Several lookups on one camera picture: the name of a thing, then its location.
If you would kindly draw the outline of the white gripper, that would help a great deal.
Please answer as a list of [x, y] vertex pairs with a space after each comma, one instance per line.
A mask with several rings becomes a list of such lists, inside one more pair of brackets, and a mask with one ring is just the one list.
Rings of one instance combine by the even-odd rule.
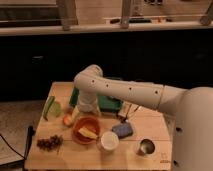
[[99, 113], [98, 99], [95, 93], [79, 91], [77, 107], [80, 112], [84, 113]]

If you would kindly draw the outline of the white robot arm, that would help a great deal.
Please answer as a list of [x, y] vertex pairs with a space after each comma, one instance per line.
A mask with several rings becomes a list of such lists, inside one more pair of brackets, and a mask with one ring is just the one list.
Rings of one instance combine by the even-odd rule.
[[175, 118], [173, 171], [213, 171], [213, 87], [177, 88], [105, 78], [90, 65], [74, 77], [85, 105], [98, 94], [125, 100]]

